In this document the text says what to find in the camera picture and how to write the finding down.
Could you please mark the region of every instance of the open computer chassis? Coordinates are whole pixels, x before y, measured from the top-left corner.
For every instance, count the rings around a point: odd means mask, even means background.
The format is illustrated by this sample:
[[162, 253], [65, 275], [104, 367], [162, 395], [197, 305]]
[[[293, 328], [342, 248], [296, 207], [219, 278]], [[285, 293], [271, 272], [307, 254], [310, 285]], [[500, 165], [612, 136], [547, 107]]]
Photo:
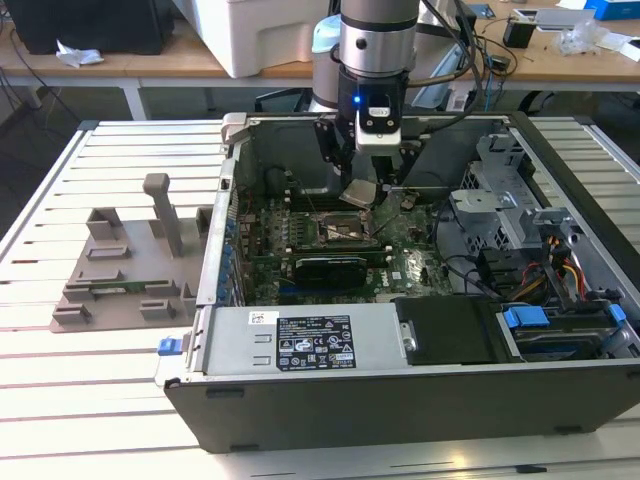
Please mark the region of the open computer chassis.
[[[524, 115], [423, 138], [375, 209], [322, 161], [318, 118], [225, 118], [186, 368], [165, 384], [204, 449], [589, 432], [640, 401], [640, 256]], [[370, 159], [353, 178], [375, 184]]]

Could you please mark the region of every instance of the blue latch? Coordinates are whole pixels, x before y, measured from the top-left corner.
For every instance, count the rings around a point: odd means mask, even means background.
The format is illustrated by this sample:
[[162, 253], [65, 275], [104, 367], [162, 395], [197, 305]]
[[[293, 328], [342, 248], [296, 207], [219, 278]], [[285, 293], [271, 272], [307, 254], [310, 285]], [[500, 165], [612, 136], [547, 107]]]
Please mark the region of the blue latch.
[[169, 357], [171, 355], [182, 355], [182, 339], [167, 337], [158, 345], [158, 355]]
[[615, 303], [609, 305], [609, 314], [616, 321], [619, 327], [621, 327], [627, 319], [627, 315], [624, 313], [624, 310], [622, 310], [622, 307]]
[[504, 318], [509, 328], [548, 327], [550, 325], [542, 307], [511, 307], [504, 312]]

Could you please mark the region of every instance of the blue box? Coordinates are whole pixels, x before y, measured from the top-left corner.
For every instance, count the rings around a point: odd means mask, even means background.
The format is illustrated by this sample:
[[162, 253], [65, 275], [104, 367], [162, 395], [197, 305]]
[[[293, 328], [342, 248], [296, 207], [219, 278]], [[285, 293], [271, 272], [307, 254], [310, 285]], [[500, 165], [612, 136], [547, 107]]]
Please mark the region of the blue box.
[[632, 18], [640, 18], [640, 0], [587, 0], [584, 6], [587, 8], [595, 8], [595, 18], [598, 20], [629, 20]]

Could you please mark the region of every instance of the motherboard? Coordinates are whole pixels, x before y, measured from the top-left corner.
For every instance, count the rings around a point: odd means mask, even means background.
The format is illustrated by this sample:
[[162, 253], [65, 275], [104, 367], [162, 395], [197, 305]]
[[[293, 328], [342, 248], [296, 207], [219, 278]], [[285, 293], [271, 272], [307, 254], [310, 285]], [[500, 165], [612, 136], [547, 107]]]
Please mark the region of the motherboard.
[[386, 303], [452, 293], [431, 243], [436, 206], [394, 193], [375, 210], [285, 196], [238, 209], [247, 305]]

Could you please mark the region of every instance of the barcode sticker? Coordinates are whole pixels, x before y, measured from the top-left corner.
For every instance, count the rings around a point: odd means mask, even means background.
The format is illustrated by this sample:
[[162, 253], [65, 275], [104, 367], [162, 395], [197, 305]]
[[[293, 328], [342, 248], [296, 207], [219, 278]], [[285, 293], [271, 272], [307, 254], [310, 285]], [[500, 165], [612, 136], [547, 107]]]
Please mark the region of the barcode sticker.
[[275, 325], [278, 323], [278, 317], [280, 312], [277, 311], [263, 311], [249, 312], [249, 325]]

